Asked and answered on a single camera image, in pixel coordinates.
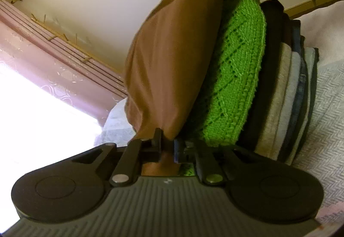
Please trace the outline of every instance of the silver screw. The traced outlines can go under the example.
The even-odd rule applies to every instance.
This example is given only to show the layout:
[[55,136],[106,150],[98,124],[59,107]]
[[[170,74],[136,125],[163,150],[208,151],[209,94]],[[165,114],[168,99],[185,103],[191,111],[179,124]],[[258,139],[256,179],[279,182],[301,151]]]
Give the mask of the silver screw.
[[219,183],[223,180],[223,177],[219,174],[211,174],[211,175],[208,175],[207,178],[205,178],[207,180],[208,183],[211,183],[211,184],[216,184],[216,183]]
[[129,180],[129,176],[126,174],[116,174],[112,177],[112,180],[115,183],[121,184],[127,182]]

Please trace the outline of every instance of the knitted pattern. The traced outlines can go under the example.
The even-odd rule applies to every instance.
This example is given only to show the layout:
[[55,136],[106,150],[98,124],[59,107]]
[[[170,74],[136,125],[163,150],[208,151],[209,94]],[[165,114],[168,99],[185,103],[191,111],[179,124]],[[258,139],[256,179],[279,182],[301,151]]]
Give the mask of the knitted pattern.
[[259,0],[224,0],[214,52],[184,137],[209,146],[235,144],[257,87],[265,32]]

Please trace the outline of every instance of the pink fabric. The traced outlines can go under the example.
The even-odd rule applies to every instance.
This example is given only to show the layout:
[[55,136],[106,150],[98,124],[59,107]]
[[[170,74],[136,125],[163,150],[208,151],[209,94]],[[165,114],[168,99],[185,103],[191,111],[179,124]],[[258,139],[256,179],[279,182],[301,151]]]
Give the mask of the pink fabric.
[[104,125],[126,97],[121,77],[87,58],[4,0],[0,0],[0,63]]

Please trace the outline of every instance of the dark blue garment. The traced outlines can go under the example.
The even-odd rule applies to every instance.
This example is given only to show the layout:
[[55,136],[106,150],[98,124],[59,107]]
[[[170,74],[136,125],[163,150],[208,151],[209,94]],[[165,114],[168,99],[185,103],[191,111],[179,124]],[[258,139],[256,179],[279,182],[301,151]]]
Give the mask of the dark blue garment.
[[300,76],[298,87],[296,89],[291,116],[288,124],[286,136],[284,138],[281,150],[278,154],[278,161],[285,162],[293,150],[297,136],[301,129],[303,120],[307,112],[308,99],[308,72],[307,65],[304,60],[303,40],[300,34],[301,22],[299,20],[292,20],[292,51],[300,54]]

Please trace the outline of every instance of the gray garment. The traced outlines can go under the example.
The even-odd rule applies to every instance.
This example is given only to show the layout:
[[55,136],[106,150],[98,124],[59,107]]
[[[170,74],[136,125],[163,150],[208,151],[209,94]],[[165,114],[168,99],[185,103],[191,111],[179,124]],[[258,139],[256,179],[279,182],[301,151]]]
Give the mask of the gray garment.
[[291,67],[290,67],[290,72],[289,72],[286,94],[283,100],[283,106],[282,106],[281,114],[278,120],[276,137],[273,142],[273,147],[269,156],[269,158],[273,160],[277,160],[279,151],[281,149],[281,146],[283,144],[284,138],[288,130],[291,111],[293,108],[295,94],[296,94],[296,90],[299,83],[300,66],[301,66],[300,55],[297,52],[292,52]]
[[255,152],[265,157],[270,156],[273,141],[275,140],[278,119],[282,110],[284,95],[286,93],[289,71],[291,67],[291,47],[286,43],[281,43],[282,53],[279,62],[278,76],[276,77],[276,87],[269,106],[268,116],[264,128],[259,136]]
[[317,220],[344,222],[344,60],[318,69],[307,138],[292,166],[311,173],[324,187]]
[[291,154],[289,155],[288,159],[286,160],[286,164],[290,165],[293,162],[293,159],[296,155],[296,151],[298,149],[300,140],[302,138],[303,135],[303,131],[307,125],[308,122],[308,112],[309,112],[309,105],[311,103],[311,80],[312,80],[312,71],[313,71],[313,66],[315,63],[315,50],[313,48],[305,48],[304,50],[304,57],[305,57],[305,61],[306,61],[306,65],[307,65],[307,72],[308,72],[308,95],[307,95],[307,110],[306,110],[306,114],[304,116],[303,119],[303,123],[301,125],[298,137],[295,141],[295,144],[293,146],[293,150],[291,152]]

